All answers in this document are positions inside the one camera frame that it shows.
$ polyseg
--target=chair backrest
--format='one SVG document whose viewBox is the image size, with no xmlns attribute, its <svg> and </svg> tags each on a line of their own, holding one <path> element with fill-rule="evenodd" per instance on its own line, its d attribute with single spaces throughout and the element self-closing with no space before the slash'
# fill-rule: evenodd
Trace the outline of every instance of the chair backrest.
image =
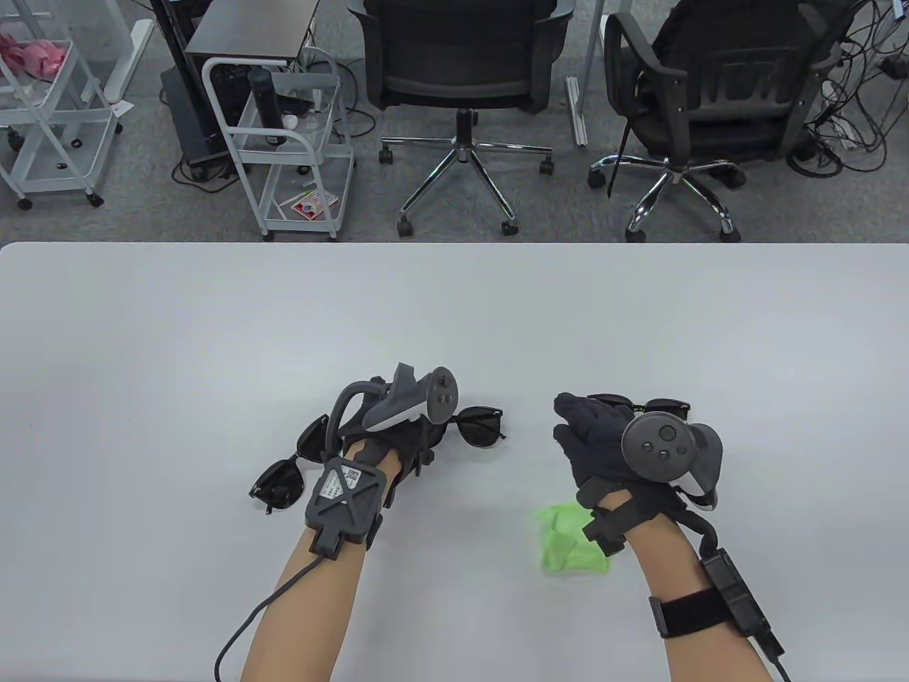
<svg viewBox="0 0 909 682">
<path fill-rule="evenodd" d="M 654 52 L 664 66 L 688 73 L 689 120 L 780 118 L 792 112 L 809 66 L 841 37 L 834 35 L 837 17 L 852 5 L 854 0 L 680 0 L 654 40 Z"/>
<path fill-rule="evenodd" d="M 545 108 L 561 44 L 553 49 L 558 36 L 538 22 L 555 7 L 556 0 L 349 1 L 364 30 L 370 103 Z M 534 54 L 541 47 L 545 60 Z"/>
</svg>

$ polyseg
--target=black office chair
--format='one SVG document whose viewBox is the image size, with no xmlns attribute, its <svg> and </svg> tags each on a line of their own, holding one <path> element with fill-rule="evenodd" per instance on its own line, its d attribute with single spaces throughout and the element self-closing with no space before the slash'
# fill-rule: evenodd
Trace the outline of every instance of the black office chair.
<svg viewBox="0 0 909 682">
<path fill-rule="evenodd" d="M 607 94 L 627 126 L 619 153 L 591 164 L 587 184 L 606 185 L 609 168 L 611 195 L 620 165 L 659 174 L 634 209 L 628 242 L 645 241 L 642 221 L 679 183 L 719 216 L 721 241 L 741 241 L 729 211 L 695 174 L 709 172 L 735 188 L 745 182 L 737 163 L 782 159 L 810 145 L 806 117 L 861 4 L 850 0 L 855 6 L 834 14 L 828 6 L 842 0 L 700 0 L 682 8 L 686 2 L 680 0 L 653 46 L 629 13 L 606 21 Z M 652 158 L 624 154 L 629 132 Z"/>
<path fill-rule="evenodd" d="M 540 173 L 551 175 L 553 150 L 476 142 L 477 110 L 546 109 L 553 62 L 562 53 L 574 0 L 347 0 L 347 9 L 363 27 L 371 104 L 381 110 L 395 105 L 457 110 L 452 138 L 382 138 L 383 164 L 393 163 L 393 145 L 448 150 L 401 207 L 398 235 L 413 234 L 407 212 L 454 161 L 469 163 L 502 207 L 503 234 L 517 234 L 514 210 L 477 152 L 542 155 Z"/>
</svg>

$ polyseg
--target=forearm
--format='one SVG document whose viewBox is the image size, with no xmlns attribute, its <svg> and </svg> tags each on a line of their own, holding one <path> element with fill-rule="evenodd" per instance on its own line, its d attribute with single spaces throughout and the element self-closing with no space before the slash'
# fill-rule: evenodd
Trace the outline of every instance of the forearm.
<svg viewBox="0 0 909 682">
<path fill-rule="evenodd" d="M 347 457 L 360 449 L 362 444 L 352 446 Z M 378 468 L 390 486 L 401 467 L 390 453 Z M 279 587 L 315 560 L 309 552 L 314 537 L 315 531 L 307 528 Z M 335 561 L 323 561 L 268 607 L 255 631 L 242 682 L 327 682 L 344 643 L 365 556 L 365 545 L 346 543 Z"/>
<path fill-rule="evenodd" d="M 613 493 L 600 503 L 615 509 L 630 496 Z M 672 601 L 711 586 L 688 538 L 663 515 L 627 535 L 644 571 L 651 594 Z M 673 682 L 770 682 L 764 662 L 732 623 L 723 623 L 685 637 L 666 639 Z"/>
</svg>

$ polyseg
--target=pink bag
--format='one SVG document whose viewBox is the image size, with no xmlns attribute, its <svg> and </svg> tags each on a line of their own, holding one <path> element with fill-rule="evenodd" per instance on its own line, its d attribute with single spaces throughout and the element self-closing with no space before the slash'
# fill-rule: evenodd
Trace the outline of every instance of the pink bag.
<svg viewBox="0 0 909 682">
<path fill-rule="evenodd" d="M 53 81 L 66 61 L 66 50 L 49 40 L 34 40 L 26 45 L 19 45 L 12 36 L 2 34 L 0 55 L 13 75 L 25 72 L 42 81 Z"/>
</svg>

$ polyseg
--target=black bottle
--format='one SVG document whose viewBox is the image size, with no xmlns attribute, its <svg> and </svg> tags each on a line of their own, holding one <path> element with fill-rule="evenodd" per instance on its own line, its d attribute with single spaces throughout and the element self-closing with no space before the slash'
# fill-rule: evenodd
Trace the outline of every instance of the black bottle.
<svg viewBox="0 0 909 682">
<path fill-rule="evenodd" d="M 262 120 L 262 127 L 283 129 L 284 122 L 281 119 L 281 109 L 278 108 L 278 96 L 275 93 L 272 72 L 261 66 L 254 66 L 250 69 L 248 78 L 249 86 L 253 89 L 255 108 L 259 110 L 259 118 Z M 271 146 L 281 146 L 287 141 L 287 138 L 268 136 L 265 141 Z"/>
</svg>

